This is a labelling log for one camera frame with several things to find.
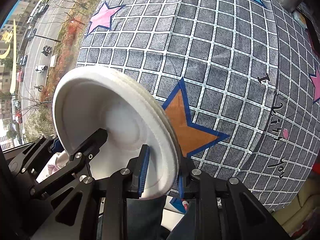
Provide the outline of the large white bowl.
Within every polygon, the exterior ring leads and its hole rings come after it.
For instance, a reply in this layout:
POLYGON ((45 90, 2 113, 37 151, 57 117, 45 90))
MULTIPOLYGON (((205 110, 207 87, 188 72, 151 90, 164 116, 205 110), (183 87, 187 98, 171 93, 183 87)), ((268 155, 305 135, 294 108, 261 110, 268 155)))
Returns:
POLYGON ((103 179, 150 147, 142 199, 170 191, 178 176, 180 146, 163 108, 136 80, 105 66, 75 68, 59 81, 53 97, 57 135, 72 153, 97 129, 107 141, 91 160, 91 174, 103 179))

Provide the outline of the pink square plate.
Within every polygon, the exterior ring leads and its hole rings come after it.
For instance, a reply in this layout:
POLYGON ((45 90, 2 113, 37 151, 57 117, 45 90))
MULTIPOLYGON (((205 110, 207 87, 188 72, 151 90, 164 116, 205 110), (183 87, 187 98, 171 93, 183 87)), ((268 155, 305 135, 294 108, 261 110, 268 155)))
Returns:
POLYGON ((65 167, 67 162, 69 161, 69 154, 65 151, 55 153, 45 165, 43 170, 40 172, 36 181, 38 183, 44 181, 46 178, 65 167))

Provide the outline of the blue jeans leg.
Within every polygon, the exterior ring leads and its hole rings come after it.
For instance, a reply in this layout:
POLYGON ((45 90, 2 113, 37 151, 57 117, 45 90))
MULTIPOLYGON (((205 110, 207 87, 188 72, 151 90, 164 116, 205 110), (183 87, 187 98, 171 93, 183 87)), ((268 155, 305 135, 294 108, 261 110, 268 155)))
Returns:
MULTIPOLYGON (((128 239, 161 239, 161 222, 166 198, 161 196, 151 200, 127 200, 128 239)), ((188 211, 167 239, 194 239, 195 215, 196 206, 190 203, 188 211)))

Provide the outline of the beige sofa cushion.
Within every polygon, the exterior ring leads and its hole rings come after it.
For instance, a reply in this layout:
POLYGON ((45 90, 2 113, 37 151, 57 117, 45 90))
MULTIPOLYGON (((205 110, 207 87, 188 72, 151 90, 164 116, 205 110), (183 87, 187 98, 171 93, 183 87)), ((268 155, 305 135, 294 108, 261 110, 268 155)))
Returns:
POLYGON ((319 214, 319 180, 307 179, 292 202, 272 216, 290 235, 307 232, 306 221, 316 212, 319 214))

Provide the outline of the grey checked tablecloth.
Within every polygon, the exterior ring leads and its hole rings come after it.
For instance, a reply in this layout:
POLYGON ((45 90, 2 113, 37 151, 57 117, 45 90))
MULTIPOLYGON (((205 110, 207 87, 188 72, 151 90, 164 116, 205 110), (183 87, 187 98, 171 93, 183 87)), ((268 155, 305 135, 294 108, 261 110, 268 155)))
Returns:
POLYGON ((101 0, 120 7, 77 65, 105 65, 164 103, 188 97, 188 124, 226 139, 191 151, 213 177, 238 177, 270 210, 290 204, 319 153, 319 57, 277 0, 101 0))

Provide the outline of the small yellow sponge packet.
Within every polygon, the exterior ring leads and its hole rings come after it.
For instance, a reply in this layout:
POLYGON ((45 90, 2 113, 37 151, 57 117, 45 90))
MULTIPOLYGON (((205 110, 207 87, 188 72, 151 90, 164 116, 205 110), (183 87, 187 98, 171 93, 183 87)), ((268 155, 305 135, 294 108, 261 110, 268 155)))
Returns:
POLYGON ((297 10, 295 10, 292 14, 294 20, 301 26, 302 29, 306 30, 308 27, 306 25, 304 16, 297 10))

